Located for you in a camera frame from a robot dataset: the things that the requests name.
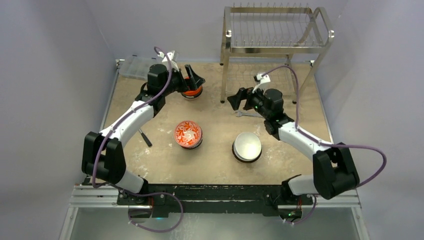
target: gray wall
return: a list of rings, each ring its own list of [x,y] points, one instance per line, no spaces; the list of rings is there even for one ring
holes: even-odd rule
[[[325,7],[335,22],[348,0],[289,1],[312,9]],[[250,6],[254,1],[236,1]],[[277,6],[288,1],[276,1]],[[154,57],[152,46],[177,50],[180,61],[215,61],[220,58],[224,7],[228,0],[87,0],[116,59],[133,54]]]
[[[115,61],[84,0],[0,4],[0,239],[57,239]]]
[[[358,189],[371,239],[424,234],[423,1],[349,1],[316,79],[335,141],[369,144],[386,169]],[[362,179],[382,160],[353,150]]]

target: metal wrench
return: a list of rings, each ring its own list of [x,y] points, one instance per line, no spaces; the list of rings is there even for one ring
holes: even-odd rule
[[[258,113],[248,113],[248,112],[242,112],[240,110],[235,110],[234,112],[237,114],[235,115],[236,117],[248,116],[248,117],[262,118],[262,116]]]

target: workbench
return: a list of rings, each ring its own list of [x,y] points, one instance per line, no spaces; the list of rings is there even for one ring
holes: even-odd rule
[[[294,147],[269,135],[263,118],[236,117],[228,101],[220,103],[222,67],[218,63],[191,63],[191,66],[206,80],[202,94],[192,101],[176,92],[166,97],[163,109],[141,128],[153,146],[148,147],[137,133],[124,147],[127,168],[131,172],[149,183],[159,184],[280,184],[294,175],[312,173],[311,161]],[[305,79],[311,68],[308,64],[293,67],[300,80]],[[271,79],[271,82],[271,87],[284,94],[284,111],[296,118],[292,96],[285,95],[293,92],[289,81]],[[104,127],[131,106],[143,83],[139,79],[118,78]],[[315,81],[310,81],[305,91],[300,101],[300,125],[330,141]],[[184,120],[194,121],[202,128],[203,142],[196,149],[183,149],[174,140],[174,129]],[[256,162],[239,162],[232,153],[233,141],[242,132],[255,133],[262,143],[262,154]]]
[[[112,124],[130,107],[143,84],[141,80],[120,77],[120,65],[119,62],[100,129]],[[137,133],[124,148],[130,171],[155,184],[279,185],[294,175],[312,173],[311,161],[292,146],[270,136],[263,119],[236,117],[227,101],[220,103],[222,67],[218,63],[191,65],[206,79],[202,95],[194,101],[187,101],[178,93],[166,98],[164,108],[142,127],[153,146],[147,147]],[[293,67],[299,79],[305,79],[310,68],[306,64]],[[271,87],[283,94],[292,92],[293,86],[287,83],[289,81],[274,81]],[[284,95],[284,110],[294,118],[296,106],[292,98]],[[183,120],[195,121],[202,127],[204,137],[200,147],[187,150],[174,141],[174,128]],[[317,137],[332,141],[315,80],[310,81],[302,95],[300,125]],[[241,132],[252,132],[260,138],[262,155],[254,163],[241,163],[233,156],[231,146]],[[295,227],[282,223],[280,217],[262,214],[185,213],[181,224],[167,233],[149,232],[127,224],[129,207],[142,210],[149,206],[119,205],[118,198],[119,192],[112,186],[95,189],[91,185],[76,185],[60,239],[369,239],[355,189],[330,200],[318,196],[313,215]],[[278,206],[279,210],[290,208],[293,206]],[[304,205],[303,209],[307,214],[311,205]],[[146,227],[166,229],[174,225],[179,216],[180,213],[170,213],[168,218],[139,221]]]

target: beige table surface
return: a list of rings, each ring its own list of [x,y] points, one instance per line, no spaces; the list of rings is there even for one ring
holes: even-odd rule
[[[194,101],[185,100],[179,93],[166,97],[160,113],[142,126],[153,146],[147,147],[137,133],[124,147],[130,171],[146,178],[149,183],[177,184],[281,184],[294,175],[312,173],[311,161],[292,146],[268,135],[262,118],[236,117],[227,101],[220,103],[222,67],[218,63],[192,63],[191,66],[206,79],[202,95]],[[293,67],[302,82],[310,66],[299,64]],[[239,87],[253,86],[254,80],[247,79],[249,82],[229,82],[228,89],[235,91]],[[283,94],[293,91],[291,81],[287,79],[271,75],[271,81],[271,87]],[[105,126],[112,124],[130,107],[143,83],[138,79],[118,78]],[[284,96],[284,110],[294,119],[296,107],[291,97]],[[309,81],[300,102],[300,125],[329,141],[315,79]],[[175,142],[174,129],[183,120],[195,121],[201,126],[203,143],[200,147],[187,150]],[[232,143],[242,132],[255,133],[262,143],[262,155],[254,163],[241,163],[233,156]]]

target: cable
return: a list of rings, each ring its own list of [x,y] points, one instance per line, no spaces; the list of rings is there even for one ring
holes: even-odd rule
[[[265,72],[264,74],[262,74],[262,77],[264,77],[265,75],[279,69],[279,68],[288,68],[291,73],[293,73],[294,75],[294,79],[296,81],[296,121],[294,122],[294,125],[296,128],[298,128],[299,125],[299,106],[300,106],[300,96],[299,96],[299,80],[298,80],[298,76],[296,75],[296,72],[293,68],[291,68],[290,66],[287,65],[281,65],[278,66],[276,68],[273,68],[267,72]],[[367,149],[367,150],[372,150],[375,151],[379,154],[381,154],[382,158],[383,158],[383,162],[380,166],[380,168],[373,174],[371,175],[369,178],[365,179],[363,182],[359,183],[359,185],[357,187],[361,187],[367,183],[369,183],[371,180],[373,180],[374,178],[376,178],[382,171],[383,169],[386,167],[387,164],[387,157],[386,154],[381,151],[380,149],[373,147],[373,146],[366,146],[366,145],[354,145],[354,144],[328,144],[328,143],[324,143],[324,142],[320,142],[318,139],[314,138],[313,136],[307,134],[306,132],[302,131],[300,128],[297,129],[299,131],[299,133],[301,133],[303,136],[307,137],[308,139],[310,139],[311,141],[313,141],[314,143],[318,144],[318,145],[322,145],[325,147],[331,147],[331,148],[345,148],[345,149]]]
[[[162,53],[165,53],[162,49],[160,49],[157,46],[154,47],[154,51],[157,54],[159,54],[159,51],[162,52]],[[103,141],[100,144],[100,148],[98,149],[97,155],[95,156],[95,160],[94,160],[94,166],[93,166],[93,172],[92,172],[92,186],[94,188],[99,188],[99,187],[104,186],[105,184],[107,184],[107,182],[96,184],[96,175],[97,175],[97,166],[99,164],[99,159],[100,159],[100,156],[102,154],[102,150],[105,147],[105,144],[106,144],[107,140],[109,139],[109,137],[112,135],[112,133],[119,127],[119,125],[123,121],[125,121],[129,116],[131,116],[137,110],[141,109],[142,107],[144,107],[144,106],[150,104],[151,102],[153,102],[154,100],[156,100],[160,95],[162,95],[165,92],[165,90],[169,86],[169,84],[171,82],[171,78],[172,78],[172,71],[173,71],[173,69],[172,69],[171,60],[170,60],[169,56],[166,53],[164,55],[166,57],[166,60],[168,61],[168,70],[169,70],[168,79],[166,80],[165,86],[163,86],[162,90],[160,90],[160,92],[158,94],[156,94],[154,97],[152,97],[151,99],[147,100],[146,102],[143,102],[142,104],[136,106],[134,108],[134,111],[129,111],[124,116],[122,116],[116,122],[116,124],[111,127],[111,130],[109,130],[109,132],[106,134],[106,136],[104,136]],[[117,186],[115,186],[113,184],[111,184],[111,185],[113,187],[119,189],[119,190],[122,190],[122,188],[120,188],[120,187],[117,187]],[[179,207],[181,209],[181,215],[179,217],[178,222],[174,226],[172,226],[172,227],[170,227],[168,229],[163,229],[163,230],[157,230],[157,229],[148,228],[148,227],[145,227],[145,226],[139,225],[138,223],[133,222],[133,220],[131,219],[130,212],[128,211],[128,218],[130,220],[130,223],[132,223],[136,227],[139,227],[139,228],[142,228],[144,230],[147,230],[147,231],[150,231],[150,232],[154,232],[154,233],[166,233],[166,232],[169,232],[169,231],[174,230],[181,223],[181,221],[183,220],[183,216],[184,216],[183,205],[181,204],[181,201],[176,196],[174,196],[174,195],[172,195],[170,193],[167,193],[167,192],[155,192],[155,193],[148,193],[148,194],[137,194],[137,193],[133,193],[133,192],[126,191],[126,190],[124,190],[124,191],[126,193],[128,193],[129,195],[133,195],[133,196],[136,196],[136,197],[151,197],[151,196],[157,196],[157,195],[171,196],[171,197],[173,197],[177,201],[177,203],[178,203],[178,205],[179,205]]]
[[[302,197],[299,197],[299,207],[300,207],[300,210],[301,211],[303,211],[303,209],[302,209]]]
[[[102,151],[103,148],[105,147],[106,142],[108,141],[109,137],[112,135],[112,133],[119,127],[119,125],[121,125],[121,123],[123,121],[125,121],[129,116],[131,116],[134,112],[136,112],[137,110],[141,109],[142,107],[148,105],[149,103],[153,102],[154,100],[156,100],[160,95],[162,95],[165,90],[167,89],[167,87],[169,86],[170,82],[171,82],[171,78],[172,78],[172,65],[171,65],[171,60],[169,58],[169,56],[159,47],[155,46],[154,47],[154,51],[159,54],[159,51],[164,53],[166,60],[168,61],[168,79],[166,80],[165,86],[162,88],[162,90],[160,90],[160,92],[158,94],[156,94],[154,97],[152,97],[151,99],[143,102],[142,104],[136,106],[134,108],[133,111],[128,111],[124,116],[122,116],[115,125],[112,126],[111,130],[109,130],[109,132],[106,134],[106,136],[104,136],[103,141],[101,141],[100,147],[97,151],[97,155],[95,156],[95,160],[94,160],[94,166],[93,166],[93,172],[92,172],[92,186],[93,188],[99,188],[101,186],[103,186],[104,184],[96,184],[96,175],[97,175],[97,165],[99,164],[99,159],[100,156],[102,155]]]
[[[174,230],[176,227],[178,227],[178,225],[180,225],[181,221],[183,220],[183,217],[184,217],[183,204],[181,203],[181,201],[176,196],[174,196],[171,193],[168,193],[168,192],[154,192],[154,193],[148,193],[148,194],[137,194],[137,193],[133,193],[133,192],[129,192],[129,191],[125,191],[125,192],[127,194],[132,195],[132,196],[135,196],[135,197],[151,197],[151,196],[157,196],[157,195],[167,195],[167,196],[173,197],[176,200],[176,202],[178,203],[179,208],[181,210],[181,214],[179,216],[178,221],[175,223],[175,225],[172,226],[172,227],[170,227],[170,228],[163,229],[163,230],[152,229],[152,228],[149,228],[149,227],[140,225],[138,223],[135,223],[133,221],[133,219],[131,218],[130,212],[128,211],[129,223],[133,224],[136,227],[139,227],[141,229],[144,229],[144,230],[147,230],[147,231],[150,231],[150,232],[153,232],[153,233],[166,233],[166,232],[170,232],[170,231]]]
[[[281,196],[281,193],[274,199],[274,201],[272,201],[272,205],[274,205],[277,201],[277,199]]]
[[[297,225],[297,224],[300,224],[300,223],[306,221],[306,219],[308,219],[312,215],[312,213],[315,210],[315,207],[317,206],[317,196],[315,196],[313,194],[312,194],[312,196],[313,196],[313,205],[312,205],[311,210],[308,212],[308,214],[305,217],[302,217],[299,221],[296,221],[296,222],[286,222],[284,220],[284,223],[288,223],[288,224],[291,224],[291,225]]]

